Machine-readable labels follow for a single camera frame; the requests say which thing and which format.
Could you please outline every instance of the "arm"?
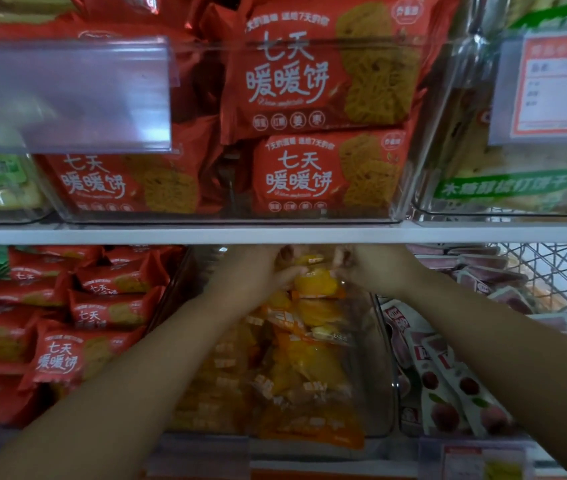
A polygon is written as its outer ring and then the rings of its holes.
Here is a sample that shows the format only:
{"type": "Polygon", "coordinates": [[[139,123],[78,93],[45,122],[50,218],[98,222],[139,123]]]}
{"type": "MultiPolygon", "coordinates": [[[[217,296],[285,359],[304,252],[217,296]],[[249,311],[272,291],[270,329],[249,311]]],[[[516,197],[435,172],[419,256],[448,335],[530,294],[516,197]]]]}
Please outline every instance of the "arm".
{"type": "Polygon", "coordinates": [[[303,270],[275,273],[278,252],[276,246],[231,249],[202,295],[8,444],[0,479],[136,478],[221,334],[303,270]]]}
{"type": "Polygon", "coordinates": [[[425,268],[404,246],[355,246],[351,260],[343,279],[419,312],[567,469],[567,335],[425,268]]]}

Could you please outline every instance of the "right arm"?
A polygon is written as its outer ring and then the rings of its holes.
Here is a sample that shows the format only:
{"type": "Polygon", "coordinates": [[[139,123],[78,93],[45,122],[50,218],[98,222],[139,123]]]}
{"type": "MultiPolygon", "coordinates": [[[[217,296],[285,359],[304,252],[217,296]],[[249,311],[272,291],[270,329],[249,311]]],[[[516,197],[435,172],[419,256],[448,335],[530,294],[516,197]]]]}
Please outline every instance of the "right arm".
{"type": "Polygon", "coordinates": [[[340,277],[414,308],[567,470],[567,335],[425,268],[405,246],[359,245],[349,259],[340,277]]]}

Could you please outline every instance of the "blank plastic label holder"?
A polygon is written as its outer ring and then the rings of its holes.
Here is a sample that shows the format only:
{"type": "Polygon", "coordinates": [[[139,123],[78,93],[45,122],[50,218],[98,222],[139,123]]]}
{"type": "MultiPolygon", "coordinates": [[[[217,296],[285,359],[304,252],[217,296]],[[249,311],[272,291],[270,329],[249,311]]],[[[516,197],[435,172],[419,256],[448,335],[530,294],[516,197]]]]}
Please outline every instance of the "blank plastic label holder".
{"type": "Polygon", "coordinates": [[[0,153],[167,152],[166,38],[0,42],[0,153]]]}
{"type": "Polygon", "coordinates": [[[533,480],[530,452],[535,443],[525,440],[419,440],[418,480],[533,480]]]}
{"type": "Polygon", "coordinates": [[[567,143],[567,32],[507,38],[488,144],[567,143]]]}

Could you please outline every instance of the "forearm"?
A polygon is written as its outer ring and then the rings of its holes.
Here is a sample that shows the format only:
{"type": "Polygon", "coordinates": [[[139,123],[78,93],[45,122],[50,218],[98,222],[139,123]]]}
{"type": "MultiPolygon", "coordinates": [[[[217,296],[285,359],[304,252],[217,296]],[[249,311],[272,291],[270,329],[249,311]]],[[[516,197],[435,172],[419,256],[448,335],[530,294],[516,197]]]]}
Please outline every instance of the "forearm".
{"type": "Polygon", "coordinates": [[[401,299],[567,468],[567,336],[432,271],[401,299]]]}
{"type": "Polygon", "coordinates": [[[0,479],[124,479],[166,428],[201,361],[235,317],[205,296],[186,303],[0,454],[0,479]]]}

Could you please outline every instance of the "left arm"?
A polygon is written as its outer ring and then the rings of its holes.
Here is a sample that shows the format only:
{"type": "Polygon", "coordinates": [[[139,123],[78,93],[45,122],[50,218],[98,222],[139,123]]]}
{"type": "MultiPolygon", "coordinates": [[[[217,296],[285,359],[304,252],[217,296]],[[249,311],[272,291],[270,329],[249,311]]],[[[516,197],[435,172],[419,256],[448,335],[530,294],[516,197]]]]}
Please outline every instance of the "left arm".
{"type": "Polygon", "coordinates": [[[136,478],[222,333],[303,271],[275,273],[278,252],[228,251],[202,295],[9,443],[0,453],[0,479],[136,478]]]}

